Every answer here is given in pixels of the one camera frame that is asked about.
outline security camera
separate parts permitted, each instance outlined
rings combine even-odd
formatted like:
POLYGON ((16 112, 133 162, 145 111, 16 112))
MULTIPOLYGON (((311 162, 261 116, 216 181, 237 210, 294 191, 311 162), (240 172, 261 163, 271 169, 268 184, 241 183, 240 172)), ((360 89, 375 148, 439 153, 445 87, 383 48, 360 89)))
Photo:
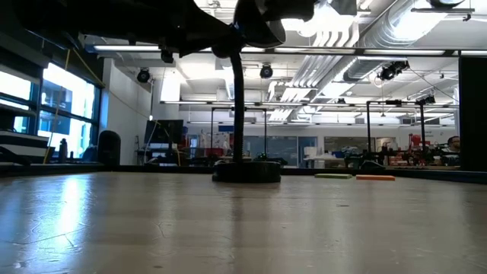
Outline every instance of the security camera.
POLYGON ((263 64, 262 69, 260 70, 260 77, 262 79, 269 79, 272 77, 274 71, 271 68, 271 64, 263 64))
POLYGON ((151 79, 151 74, 149 73, 149 68, 141 68, 140 72, 137 75, 137 81, 142 84, 149 82, 151 79))

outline person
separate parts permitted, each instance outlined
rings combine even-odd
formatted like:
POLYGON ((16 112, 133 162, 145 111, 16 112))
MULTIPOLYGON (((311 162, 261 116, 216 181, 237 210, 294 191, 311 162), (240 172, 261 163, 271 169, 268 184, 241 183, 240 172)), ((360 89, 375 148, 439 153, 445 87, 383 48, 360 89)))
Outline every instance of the person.
POLYGON ((460 165, 460 137, 453 136, 448 139, 448 147, 442 149, 447 155, 441 157, 441 162, 445 166, 460 165))
POLYGON ((448 139, 448 147, 443 149, 445 152, 460 153, 460 137, 453 136, 448 139))

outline black cylindrical base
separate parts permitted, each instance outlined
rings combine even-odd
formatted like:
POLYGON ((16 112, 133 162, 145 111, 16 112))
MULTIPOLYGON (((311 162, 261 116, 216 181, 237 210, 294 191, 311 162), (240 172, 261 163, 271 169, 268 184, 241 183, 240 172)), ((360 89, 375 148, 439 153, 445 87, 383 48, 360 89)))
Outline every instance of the black cylindrical base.
POLYGON ((257 161, 216 164, 213 180, 223 183, 280 183, 281 165, 257 161))

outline white wall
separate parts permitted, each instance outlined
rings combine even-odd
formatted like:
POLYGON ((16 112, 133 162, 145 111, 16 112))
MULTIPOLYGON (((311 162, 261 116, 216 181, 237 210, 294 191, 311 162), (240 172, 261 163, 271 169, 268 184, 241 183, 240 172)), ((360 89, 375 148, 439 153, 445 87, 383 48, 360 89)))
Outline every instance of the white wall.
POLYGON ((152 116, 153 119, 178 119, 180 106, 176 104, 161 104, 161 99, 169 101, 180 100, 180 92, 173 79, 158 79, 152 87, 152 116))
POLYGON ((120 164, 136 164, 135 138, 144 144, 145 125, 151 111, 151 94, 125 75, 112 59, 105 59, 100 131, 111 130, 122 140, 120 164))

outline green pad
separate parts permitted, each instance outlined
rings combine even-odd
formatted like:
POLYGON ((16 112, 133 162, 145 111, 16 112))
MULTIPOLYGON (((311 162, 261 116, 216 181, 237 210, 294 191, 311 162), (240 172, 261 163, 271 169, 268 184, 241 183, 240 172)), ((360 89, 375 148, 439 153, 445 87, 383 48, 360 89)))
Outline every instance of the green pad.
POLYGON ((315 178, 330 178, 330 179, 350 179, 350 174, 314 174, 315 178))

